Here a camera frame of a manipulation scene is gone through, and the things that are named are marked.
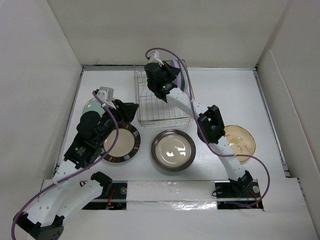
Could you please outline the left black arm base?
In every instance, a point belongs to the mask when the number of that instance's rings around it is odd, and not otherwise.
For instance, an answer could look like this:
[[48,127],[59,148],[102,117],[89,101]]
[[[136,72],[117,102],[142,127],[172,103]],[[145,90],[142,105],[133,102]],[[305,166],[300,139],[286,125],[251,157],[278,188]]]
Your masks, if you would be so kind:
[[110,187],[104,187],[97,198],[85,205],[83,210],[126,210],[127,181],[115,181]]

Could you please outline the purple round plate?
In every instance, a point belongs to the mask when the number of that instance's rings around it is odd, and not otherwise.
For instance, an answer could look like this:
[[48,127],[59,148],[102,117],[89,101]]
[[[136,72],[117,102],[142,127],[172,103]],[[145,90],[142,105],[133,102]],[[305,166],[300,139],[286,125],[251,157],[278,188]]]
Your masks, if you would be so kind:
[[177,75],[177,77],[173,81],[173,83],[176,84],[176,86],[183,91],[184,90],[184,77],[183,77],[183,71],[182,71],[183,65],[177,59],[171,59],[169,61],[169,65],[174,67],[174,68],[179,68],[180,69],[180,73]]

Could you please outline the rectangular light green plate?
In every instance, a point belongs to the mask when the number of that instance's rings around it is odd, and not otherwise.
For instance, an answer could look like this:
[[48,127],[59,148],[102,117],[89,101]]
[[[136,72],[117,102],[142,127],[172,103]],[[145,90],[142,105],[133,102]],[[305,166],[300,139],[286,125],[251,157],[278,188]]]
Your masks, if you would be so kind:
[[186,93],[188,91],[188,85],[189,85],[189,82],[188,82],[188,77],[187,77],[187,73],[185,71],[185,68],[182,67],[182,73],[183,73],[183,79],[184,79],[184,88],[183,88],[183,92]]

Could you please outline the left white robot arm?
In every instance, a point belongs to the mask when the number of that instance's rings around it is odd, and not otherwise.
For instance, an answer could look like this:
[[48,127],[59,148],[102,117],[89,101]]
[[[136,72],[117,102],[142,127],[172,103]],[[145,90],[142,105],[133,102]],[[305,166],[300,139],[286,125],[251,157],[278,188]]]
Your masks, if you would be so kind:
[[93,199],[107,198],[112,191],[113,180],[101,171],[78,190],[78,178],[83,172],[92,168],[109,154],[103,150],[104,141],[120,127],[130,124],[139,105],[114,99],[102,102],[104,113],[85,112],[76,127],[70,147],[64,154],[64,162],[57,169],[52,184],[33,196],[13,218],[11,237],[15,239],[15,227],[19,226],[35,240],[57,240],[64,230],[66,220],[80,211]]

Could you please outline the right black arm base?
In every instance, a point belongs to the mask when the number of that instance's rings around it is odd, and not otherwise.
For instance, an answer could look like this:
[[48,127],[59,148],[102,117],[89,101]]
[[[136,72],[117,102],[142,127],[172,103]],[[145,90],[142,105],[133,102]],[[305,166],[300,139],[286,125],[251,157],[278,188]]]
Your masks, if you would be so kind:
[[238,210],[238,209],[263,209],[262,201],[248,207],[258,201],[261,192],[257,180],[254,180],[244,192],[236,192],[232,189],[229,181],[216,181],[215,189],[211,195],[217,200],[219,210]]

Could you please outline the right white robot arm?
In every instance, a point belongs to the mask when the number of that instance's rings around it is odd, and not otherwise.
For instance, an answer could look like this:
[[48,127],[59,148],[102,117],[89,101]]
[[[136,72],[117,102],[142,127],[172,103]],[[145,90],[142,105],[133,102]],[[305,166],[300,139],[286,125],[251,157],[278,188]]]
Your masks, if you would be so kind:
[[236,197],[242,197],[249,191],[253,178],[228,144],[225,125],[219,108],[216,105],[205,106],[192,98],[192,93],[186,94],[174,80],[182,72],[166,62],[147,63],[144,66],[147,86],[154,95],[164,102],[179,108],[191,116],[197,125],[197,134],[223,164],[230,191]]

